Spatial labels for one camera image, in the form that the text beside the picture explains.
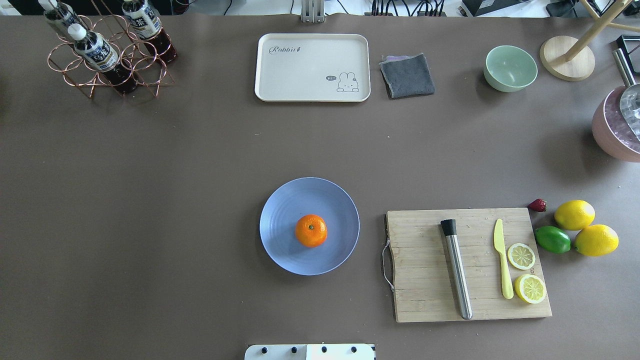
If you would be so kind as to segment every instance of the dish towel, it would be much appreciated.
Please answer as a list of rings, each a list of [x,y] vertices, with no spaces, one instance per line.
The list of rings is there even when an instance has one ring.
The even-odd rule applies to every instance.
[[[387,56],[380,63],[392,99],[412,95],[431,95],[436,87],[424,53],[415,56]]]

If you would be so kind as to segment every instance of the lemon slice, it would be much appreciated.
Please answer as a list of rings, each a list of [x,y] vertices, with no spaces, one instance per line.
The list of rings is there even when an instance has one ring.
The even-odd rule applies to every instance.
[[[533,250],[523,243],[515,243],[507,253],[509,262],[520,270],[528,270],[536,263],[536,255]]]
[[[545,283],[533,274],[525,274],[518,277],[515,283],[515,290],[522,300],[530,304],[537,304],[545,300],[547,296]]]

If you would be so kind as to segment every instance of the blue plate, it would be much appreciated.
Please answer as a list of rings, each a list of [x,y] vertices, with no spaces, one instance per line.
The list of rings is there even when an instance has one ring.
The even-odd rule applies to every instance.
[[[296,239],[296,223],[307,214],[326,223],[326,241],[318,247],[308,248]],[[294,274],[319,275],[337,268],[353,252],[359,234],[360,218],[349,194],[318,177],[301,177],[279,187],[260,216],[264,249]]]

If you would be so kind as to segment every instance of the metal pan handle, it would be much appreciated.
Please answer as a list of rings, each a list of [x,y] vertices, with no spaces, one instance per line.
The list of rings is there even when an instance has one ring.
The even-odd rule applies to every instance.
[[[634,75],[631,73],[631,69],[629,68],[629,64],[627,63],[627,58],[622,52],[622,49],[614,50],[613,58],[616,60],[616,65],[618,66],[618,70],[620,71],[622,80],[625,82],[625,86],[630,87],[632,85],[635,85],[636,80],[634,79]]]

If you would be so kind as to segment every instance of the wooden cutting board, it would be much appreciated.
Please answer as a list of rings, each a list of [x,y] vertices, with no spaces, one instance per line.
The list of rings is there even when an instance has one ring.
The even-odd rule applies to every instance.
[[[551,316],[548,294],[539,304],[528,304],[516,294],[509,300],[502,296],[500,258],[493,248],[498,218],[503,221],[506,249],[524,243],[536,254],[529,270],[509,264],[512,282],[522,274],[536,274],[544,281],[527,208],[388,211],[397,322],[463,320],[440,226],[440,221],[450,218],[456,220],[472,320]]]

